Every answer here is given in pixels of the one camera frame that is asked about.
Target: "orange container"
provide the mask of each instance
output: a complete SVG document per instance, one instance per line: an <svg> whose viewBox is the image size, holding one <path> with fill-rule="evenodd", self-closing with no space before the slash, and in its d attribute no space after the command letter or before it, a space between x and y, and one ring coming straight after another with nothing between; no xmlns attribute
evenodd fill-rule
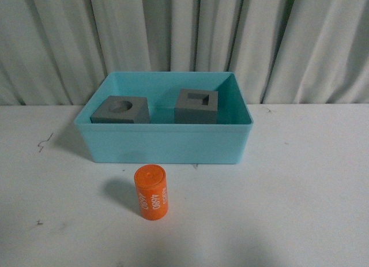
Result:
<svg viewBox="0 0 369 267"><path fill-rule="evenodd" d="M143 218L158 220L168 212L167 177L155 164L142 166L134 174L137 197Z"/></svg>

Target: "gray curtain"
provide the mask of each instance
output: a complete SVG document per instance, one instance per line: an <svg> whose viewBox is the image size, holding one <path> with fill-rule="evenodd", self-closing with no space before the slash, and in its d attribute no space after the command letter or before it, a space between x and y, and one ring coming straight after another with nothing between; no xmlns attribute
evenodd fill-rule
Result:
<svg viewBox="0 0 369 267"><path fill-rule="evenodd" d="M368 103L369 0L0 0L0 104L113 71L232 71L250 104Z"/></svg>

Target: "white table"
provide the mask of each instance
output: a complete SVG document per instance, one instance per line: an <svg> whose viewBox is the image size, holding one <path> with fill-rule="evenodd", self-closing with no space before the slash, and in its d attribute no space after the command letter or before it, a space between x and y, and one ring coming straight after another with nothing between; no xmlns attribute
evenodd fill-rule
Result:
<svg viewBox="0 0 369 267"><path fill-rule="evenodd" d="M0 266L369 266L369 105L250 106L240 164L162 164L158 221L80 109L0 107Z"/></svg>

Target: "gray cube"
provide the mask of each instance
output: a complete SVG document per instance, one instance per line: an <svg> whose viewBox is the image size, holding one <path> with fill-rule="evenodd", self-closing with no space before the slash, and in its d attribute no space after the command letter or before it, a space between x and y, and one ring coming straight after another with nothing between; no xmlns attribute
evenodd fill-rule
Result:
<svg viewBox="0 0 369 267"><path fill-rule="evenodd" d="M92 123L150 123L145 97L109 96L90 117Z"/></svg>
<svg viewBox="0 0 369 267"><path fill-rule="evenodd" d="M181 89L175 104L177 124L216 124L218 91Z"/></svg>

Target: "light blue plastic bin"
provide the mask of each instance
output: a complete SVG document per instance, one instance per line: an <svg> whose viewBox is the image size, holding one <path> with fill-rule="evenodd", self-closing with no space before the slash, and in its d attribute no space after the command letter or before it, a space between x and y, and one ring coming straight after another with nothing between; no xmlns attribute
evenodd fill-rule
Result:
<svg viewBox="0 0 369 267"><path fill-rule="evenodd" d="M214 125L174 124L181 88L219 92ZM110 95L148 98L150 124L98 124L90 116ZM236 164L253 119L230 72L115 72L74 120L95 162Z"/></svg>

